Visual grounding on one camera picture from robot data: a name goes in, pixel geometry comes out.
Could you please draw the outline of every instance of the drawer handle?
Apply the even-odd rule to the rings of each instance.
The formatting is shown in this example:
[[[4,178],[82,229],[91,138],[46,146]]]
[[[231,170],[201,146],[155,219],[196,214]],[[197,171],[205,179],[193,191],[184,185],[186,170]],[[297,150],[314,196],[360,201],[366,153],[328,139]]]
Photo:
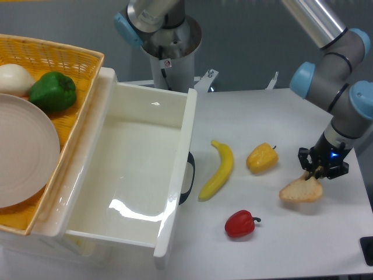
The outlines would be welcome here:
[[[192,187],[193,187],[194,175],[195,175],[195,172],[196,172],[196,164],[194,162],[194,157],[193,157],[193,155],[192,155],[191,152],[189,152],[188,161],[187,162],[190,163],[191,166],[193,167],[192,183],[191,183],[191,187],[189,188],[189,190],[187,192],[185,192],[185,193],[183,193],[183,194],[180,195],[179,205],[183,204],[187,200],[189,194],[192,191]]]

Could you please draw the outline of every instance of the table surface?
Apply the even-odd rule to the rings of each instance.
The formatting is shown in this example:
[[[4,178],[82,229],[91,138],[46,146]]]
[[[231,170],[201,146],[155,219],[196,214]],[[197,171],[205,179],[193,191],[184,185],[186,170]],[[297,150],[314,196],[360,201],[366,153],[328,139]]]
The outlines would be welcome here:
[[[115,248],[103,267],[0,250],[2,279],[263,279],[373,273],[359,239],[373,235],[373,214],[354,151],[348,175],[322,179],[324,196],[313,204],[281,202],[282,187],[302,174],[299,147],[315,145],[331,116],[289,89],[201,93],[191,152],[193,190],[180,206],[171,258],[157,271],[138,248]],[[197,197],[218,168],[211,140],[228,144],[234,170],[210,200]],[[248,154],[262,142],[277,146],[275,168],[253,175]],[[246,209],[262,219],[255,231],[230,239],[233,213]]]

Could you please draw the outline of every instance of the wicker basket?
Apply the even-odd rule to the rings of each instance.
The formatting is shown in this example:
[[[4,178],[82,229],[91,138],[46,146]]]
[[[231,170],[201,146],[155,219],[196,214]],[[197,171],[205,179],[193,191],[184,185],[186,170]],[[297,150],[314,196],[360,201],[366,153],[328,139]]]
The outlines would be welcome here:
[[[61,113],[49,114],[59,137],[60,156],[45,187],[17,205],[0,208],[0,230],[27,235],[46,204],[57,174],[69,157],[76,135],[86,114],[92,88],[104,61],[100,52],[71,45],[27,37],[0,34],[0,65],[18,64],[28,70],[35,81],[50,71],[58,71],[73,79],[76,103]]]

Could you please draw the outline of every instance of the bread slice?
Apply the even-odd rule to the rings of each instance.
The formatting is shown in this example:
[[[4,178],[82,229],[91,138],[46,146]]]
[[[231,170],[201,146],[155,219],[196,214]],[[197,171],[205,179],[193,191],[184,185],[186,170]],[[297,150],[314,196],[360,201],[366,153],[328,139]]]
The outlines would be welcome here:
[[[308,172],[300,178],[290,182],[280,191],[280,199],[288,202],[315,202],[322,197],[320,182],[311,177],[305,180]]]

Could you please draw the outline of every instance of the green bell pepper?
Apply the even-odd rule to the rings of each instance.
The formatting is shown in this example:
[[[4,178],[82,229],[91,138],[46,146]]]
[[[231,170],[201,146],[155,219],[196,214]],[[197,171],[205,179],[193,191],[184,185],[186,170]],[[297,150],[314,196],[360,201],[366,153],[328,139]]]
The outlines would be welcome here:
[[[60,72],[44,74],[29,91],[29,102],[46,113],[64,111],[75,101],[74,81]]]

